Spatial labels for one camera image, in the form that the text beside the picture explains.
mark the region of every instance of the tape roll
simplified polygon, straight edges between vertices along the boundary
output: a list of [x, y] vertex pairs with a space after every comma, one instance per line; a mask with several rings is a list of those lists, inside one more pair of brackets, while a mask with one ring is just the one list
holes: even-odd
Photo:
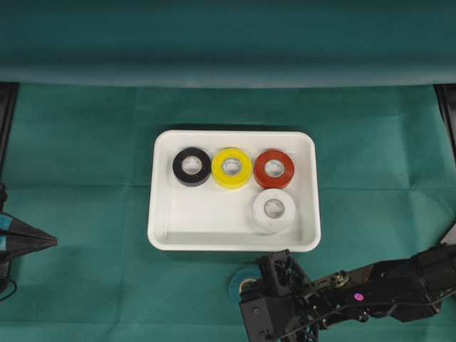
[[256, 196], [252, 215], [256, 225], [265, 234], [275, 234], [293, 224], [296, 218], [296, 205], [285, 191], [268, 189]]
[[293, 160], [282, 151], [267, 150], [255, 161], [255, 180], [264, 189], [283, 189], [290, 183], [293, 175]]
[[205, 151], [189, 147], [175, 156], [172, 161], [172, 171], [180, 183], [188, 187], [196, 187], [209, 178], [211, 160]]
[[228, 189], [241, 187], [252, 176], [250, 157], [238, 148], [225, 148], [212, 159], [212, 176]]
[[242, 287], [247, 283], [256, 281], [261, 278], [261, 272], [258, 266], [251, 266], [239, 270], [233, 275], [228, 285], [228, 296], [236, 304], [241, 301]]

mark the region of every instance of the yellow tape roll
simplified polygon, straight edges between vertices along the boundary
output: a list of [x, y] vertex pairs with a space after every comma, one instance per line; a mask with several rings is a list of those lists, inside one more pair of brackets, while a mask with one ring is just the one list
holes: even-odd
[[221, 186], [237, 189], [252, 175], [250, 157], [238, 148], [225, 148], [212, 159], [212, 176]]

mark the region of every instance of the white tape roll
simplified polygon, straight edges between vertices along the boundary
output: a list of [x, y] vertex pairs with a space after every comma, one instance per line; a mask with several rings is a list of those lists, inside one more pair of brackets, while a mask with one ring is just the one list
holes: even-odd
[[252, 214], [265, 234], [275, 234], [291, 226], [296, 217], [296, 205], [285, 191], [268, 189], [256, 196]]

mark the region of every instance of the red tape roll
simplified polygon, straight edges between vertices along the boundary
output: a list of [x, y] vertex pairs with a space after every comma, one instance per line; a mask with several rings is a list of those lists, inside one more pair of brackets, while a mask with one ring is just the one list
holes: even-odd
[[291, 158], [279, 150], [267, 150], [255, 161], [254, 176], [264, 189], [283, 189], [294, 175], [294, 164]]

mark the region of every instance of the teal tape roll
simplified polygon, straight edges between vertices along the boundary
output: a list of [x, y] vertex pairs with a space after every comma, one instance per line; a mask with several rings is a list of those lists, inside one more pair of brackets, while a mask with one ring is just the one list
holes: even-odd
[[241, 296], [239, 295], [239, 287], [245, 279], [260, 279], [261, 272], [257, 266], [247, 267], [241, 269], [231, 278], [228, 286], [228, 295], [229, 298], [234, 303], [239, 303], [241, 301]]
[[[0, 229], [8, 230], [11, 226], [12, 218], [0, 214]], [[0, 237], [0, 251], [6, 251], [6, 237]]]

